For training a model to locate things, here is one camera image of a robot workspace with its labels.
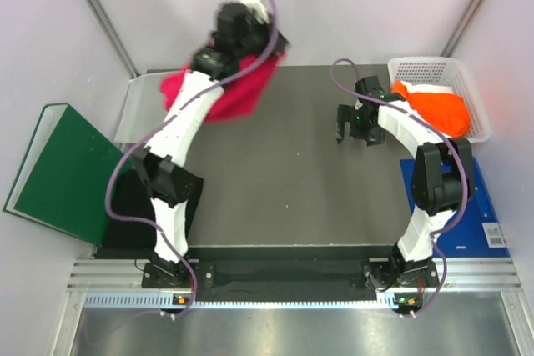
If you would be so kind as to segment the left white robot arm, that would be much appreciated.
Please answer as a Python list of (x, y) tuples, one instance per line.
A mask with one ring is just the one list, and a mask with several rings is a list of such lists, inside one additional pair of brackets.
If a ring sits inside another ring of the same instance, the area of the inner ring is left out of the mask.
[(197, 178), (184, 165), (201, 125), (250, 113), (272, 78), (287, 41), (275, 12), (260, 1), (224, 3), (216, 13), (209, 41), (184, 71), (165, 78), (167, 114), (162, 126), (132, 153), (155, 211), (160, 276), (184, 284), (189, 266), (186, 208)]

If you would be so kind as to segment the pink red t-shirt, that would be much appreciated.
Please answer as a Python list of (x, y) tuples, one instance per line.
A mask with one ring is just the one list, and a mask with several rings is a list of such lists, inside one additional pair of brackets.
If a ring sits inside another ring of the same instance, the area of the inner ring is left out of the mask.
[[(199, 110), (201, 113), (194, 119), (199, 126), (249, 116), (256, 109), (286, 53), (287, 48), (282, 56), (268, 56), (253, 72), (226, 84), (224, 92), (212, 106), (207, 108), (200, 104), (207, 98), (203, 96), (188, 105), (184, 113), (192, 116)], [(164, 108), (167, 112), (171, 110), (178, 95), (183, 92), (184, 80), (191, 67), (192, 63), (186, 63), (178, 72), (161, 82), (160, 91), (164, 95)]]

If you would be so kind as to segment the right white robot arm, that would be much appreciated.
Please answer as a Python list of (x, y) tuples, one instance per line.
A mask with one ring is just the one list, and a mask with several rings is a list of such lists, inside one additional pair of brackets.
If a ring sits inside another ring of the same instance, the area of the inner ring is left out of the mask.
[(414, 159), (410, 181), (415, 203), (405, 233), (394, 245), (389, 266), (391, 279), (411, 284), (420, 275), (418, 263), (434, 253), (434, 243), (451, 220), (461, 219), (474, 191), (474, 160), (466, 138), (449, 138), (412, 109), (399, 93), (385, 93), (379, 78), (355, 82), (355, 106), (340, 104), (336, 116), (336, 141), (345, 135), (367, 145), (385, 141), (390, 133)]

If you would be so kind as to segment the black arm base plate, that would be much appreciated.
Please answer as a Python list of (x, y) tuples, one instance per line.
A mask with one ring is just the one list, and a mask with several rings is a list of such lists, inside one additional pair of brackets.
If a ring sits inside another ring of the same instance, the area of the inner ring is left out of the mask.
[(364, 259), (246, 259), (192, 262), (199, 302), (333, 302), (374, 300), (377, 289), (434, 288), (432, 265), (412, 281), (397, 281), (386, 261)]

